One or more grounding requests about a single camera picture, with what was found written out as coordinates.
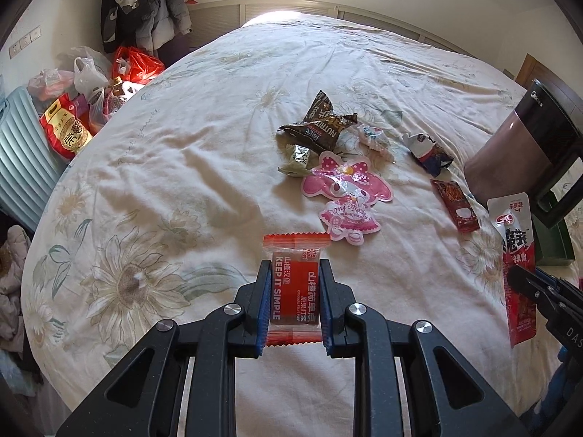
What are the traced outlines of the red white spicy strip packet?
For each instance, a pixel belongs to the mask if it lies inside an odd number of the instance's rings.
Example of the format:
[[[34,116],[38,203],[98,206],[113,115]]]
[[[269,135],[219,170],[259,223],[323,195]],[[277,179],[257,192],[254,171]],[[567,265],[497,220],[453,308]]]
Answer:
[[[508,279],[512,266],[535,271],[535,238],[526,192],[487,200],[489,219],[502,238],[504,293],[511,347],[537,334],[537,308],[524,294],[515,292]]]

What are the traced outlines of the dark red spicy snack packet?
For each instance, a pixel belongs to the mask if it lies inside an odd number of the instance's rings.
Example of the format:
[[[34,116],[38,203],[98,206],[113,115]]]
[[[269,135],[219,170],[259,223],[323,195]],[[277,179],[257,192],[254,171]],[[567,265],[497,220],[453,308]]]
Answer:
[[[431,180],[431,185],[444,202],[458,232],[472,233],[480,228],[472,206],[456,182]]]

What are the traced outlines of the white blue chocolate wafer bag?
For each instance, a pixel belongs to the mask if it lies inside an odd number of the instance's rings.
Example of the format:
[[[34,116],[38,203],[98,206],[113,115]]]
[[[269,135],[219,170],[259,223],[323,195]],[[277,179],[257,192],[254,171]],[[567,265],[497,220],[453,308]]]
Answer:
[[[426,133],[405,134],[403,142],[415,160],[433,178],[437,178],[454,161],[454,157]]]

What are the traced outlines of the red hawthorn snack packet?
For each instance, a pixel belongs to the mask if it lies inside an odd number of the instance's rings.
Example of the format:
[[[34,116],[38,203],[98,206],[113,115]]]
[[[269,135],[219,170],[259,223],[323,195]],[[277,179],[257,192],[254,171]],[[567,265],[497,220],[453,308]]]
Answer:
[[[272,293],[266,344],[288,346],[321,341],[319,260],[331,243],[327,233],[270,234]]]

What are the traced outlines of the pink My Melody candy bag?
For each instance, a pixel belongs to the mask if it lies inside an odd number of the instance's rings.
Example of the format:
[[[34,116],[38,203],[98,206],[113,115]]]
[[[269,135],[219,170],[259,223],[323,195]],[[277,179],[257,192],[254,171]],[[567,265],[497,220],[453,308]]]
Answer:
[[[372,208],[378,202],[391,202],[393,192],[386,180],[372,171],[371,161],[357,157],[343,161],[331,151],[319,155],[318,165],[301,182],[306,197],[328,199],[319,213],[332,241],[345,240],[358,247],[365,235],[379,232],[380,224]]]

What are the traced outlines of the clear white bunny candy packet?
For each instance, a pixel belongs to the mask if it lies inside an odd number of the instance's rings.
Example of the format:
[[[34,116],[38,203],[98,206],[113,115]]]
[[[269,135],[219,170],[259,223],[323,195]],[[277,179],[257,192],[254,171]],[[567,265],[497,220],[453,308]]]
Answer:
[[[360,125],[358,134],[362,144],[375,151],[389,163],[394,161],[393,154],[390,151],[389,138],[381,128],[372,125]]]

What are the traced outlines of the brown nutrition snack bag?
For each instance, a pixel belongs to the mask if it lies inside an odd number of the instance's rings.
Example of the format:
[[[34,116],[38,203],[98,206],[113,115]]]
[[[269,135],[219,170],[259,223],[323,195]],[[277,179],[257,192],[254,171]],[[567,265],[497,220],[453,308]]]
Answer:
[[[293,138],[295,144],[321,154],[334,151],[340,134],[358,121],[358,114],[336,114],[329,97],[319,91],[302,121],[282,125],[278,131]]]

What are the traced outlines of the small olive green snack packet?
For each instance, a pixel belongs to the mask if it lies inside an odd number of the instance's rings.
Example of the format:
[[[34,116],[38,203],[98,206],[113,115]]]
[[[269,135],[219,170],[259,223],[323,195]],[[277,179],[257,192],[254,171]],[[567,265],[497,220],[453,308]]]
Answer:
[[[288,177],[309,176],[318,161],[318,155],[314,151],[296,144],[286,145],[283,154],[285,154],[285,160],[279,165],[278,171]]]

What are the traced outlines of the green tray box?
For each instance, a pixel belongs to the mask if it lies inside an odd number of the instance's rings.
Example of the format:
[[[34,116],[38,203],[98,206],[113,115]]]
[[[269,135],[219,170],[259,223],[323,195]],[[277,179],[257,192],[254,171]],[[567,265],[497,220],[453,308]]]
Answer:
[[[537,266],[567,266],[575,261],[573,245],[564,220],[547,228],[533,216],[533,232]]]

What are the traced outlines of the grey clothes pile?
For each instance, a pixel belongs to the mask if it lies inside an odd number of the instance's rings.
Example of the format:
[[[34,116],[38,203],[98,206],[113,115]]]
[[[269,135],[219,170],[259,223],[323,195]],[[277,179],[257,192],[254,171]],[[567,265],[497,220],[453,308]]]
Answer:
[[[0,334],[1,348],[22,353],[25,326],[21,307],[21,287],[25,261],[30,248],[26,231],[18,225],[10,227],[1,246]]]

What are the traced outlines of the light blue suitcase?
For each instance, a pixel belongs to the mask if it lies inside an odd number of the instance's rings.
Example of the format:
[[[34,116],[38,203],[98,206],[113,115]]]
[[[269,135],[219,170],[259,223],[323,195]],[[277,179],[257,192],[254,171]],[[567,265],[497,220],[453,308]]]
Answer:
[[[1,210],[34,232],[66,164],[48,144],[24,87],[1,102],[0,143]]]

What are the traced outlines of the floral cream bed quilt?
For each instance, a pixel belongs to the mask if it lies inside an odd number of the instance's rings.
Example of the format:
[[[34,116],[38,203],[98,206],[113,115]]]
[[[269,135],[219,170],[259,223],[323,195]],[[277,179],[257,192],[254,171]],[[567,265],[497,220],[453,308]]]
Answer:
[[[257,18],[190,53],[61,175],[22,305],[36,362],[72,412],[160,320],[189,324],[233,302],[271,263],[266,235],[327,233],[328,199],[278,171],[295,144],[278,128],[302,121],[319,91],[336,114],[358,114],[331,152],[368,158],[393,192],[372,208],[379,232],[358,247],[331,240],[320,260],[386,319],[434,324],[526,427],[563,345],[537,309],[537,334],[511,347],[502,238],[463,167],[527,90],[471,57],[318,16]],[[360,125],[384,131],[392,163],[360,142]],[[437,178],[403,142],[419,133],[454,157]],[[458,232],[431,180],[461,187],[477,231]],[[354,401],[354,361],[329,357],[323,337],[265,343],[235,361],[233,436],[355,436]]]

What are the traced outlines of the red yellow gift bag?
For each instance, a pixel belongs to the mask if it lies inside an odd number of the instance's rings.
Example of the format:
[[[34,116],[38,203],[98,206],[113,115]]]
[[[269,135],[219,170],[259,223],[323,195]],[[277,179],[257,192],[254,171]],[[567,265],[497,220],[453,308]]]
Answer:
[[[39,122],[50,147],[67,162],[93,139],[67,93],[60,95],[44,111]]]

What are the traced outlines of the white plastic bag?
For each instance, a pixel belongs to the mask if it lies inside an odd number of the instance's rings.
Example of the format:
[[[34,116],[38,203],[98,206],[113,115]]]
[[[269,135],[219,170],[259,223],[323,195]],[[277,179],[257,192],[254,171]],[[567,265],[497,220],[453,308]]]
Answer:
[[[73,65],[74,87],[86,100],[89,100],[96,90],[108,86],[108,77],[96,67],[92,58],[76,57]]]

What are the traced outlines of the pink translucent plastic bag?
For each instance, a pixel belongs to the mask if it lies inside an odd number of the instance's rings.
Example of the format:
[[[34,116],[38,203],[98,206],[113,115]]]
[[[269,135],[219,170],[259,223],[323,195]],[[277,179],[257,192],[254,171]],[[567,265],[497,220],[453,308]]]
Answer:
[[[43,69],[29,80],[27,90],[31,96],[46,102],[61,96],[73,83],[74,73],[71,71]]]

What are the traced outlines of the red plastic bag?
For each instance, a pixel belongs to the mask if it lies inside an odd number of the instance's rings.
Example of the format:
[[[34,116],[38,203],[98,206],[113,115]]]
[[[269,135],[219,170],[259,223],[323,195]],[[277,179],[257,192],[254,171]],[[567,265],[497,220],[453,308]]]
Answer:
[[[165,70],[161,60],[133,46],[120,46],[114,53],[111,77],[147,85]]]

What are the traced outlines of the grey window sill radiator cover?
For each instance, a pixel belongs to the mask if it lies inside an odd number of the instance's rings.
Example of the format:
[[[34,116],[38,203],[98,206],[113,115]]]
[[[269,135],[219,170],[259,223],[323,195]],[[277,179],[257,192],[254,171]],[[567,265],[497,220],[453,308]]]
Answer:
[[[189,3],[193,30],[187,34],[190,51],[234,31],[256,18],[281,12],[296,12],[301,15],[317,15],[348,21],[360,25],[393,32],[419,43],[465,55],[469,52],[454,43],[420,29],[409,23],[381,13],[372,12],[338,3],[315,0],[220,0],[208,3]]]

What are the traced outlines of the dark hanging jackets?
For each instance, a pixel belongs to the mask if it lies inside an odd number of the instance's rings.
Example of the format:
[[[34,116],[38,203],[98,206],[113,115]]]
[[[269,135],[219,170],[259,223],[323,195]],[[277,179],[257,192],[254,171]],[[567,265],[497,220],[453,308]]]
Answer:
[[[191,29],[185,0],[102,0],[101,36],[107,53],[134,44],[152,54]]]

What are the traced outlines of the white wall switch panel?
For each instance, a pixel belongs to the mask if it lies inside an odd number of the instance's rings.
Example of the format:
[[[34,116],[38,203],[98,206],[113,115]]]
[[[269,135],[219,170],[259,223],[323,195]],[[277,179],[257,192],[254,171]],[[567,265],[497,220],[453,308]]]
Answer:
[[[25,36],[22,36],[16,43],[9,47],[9,57],[13,59],[22,50],[27,48],[31,43],[35,42],[42,36],[42,29],[40,26],[35,27]]]

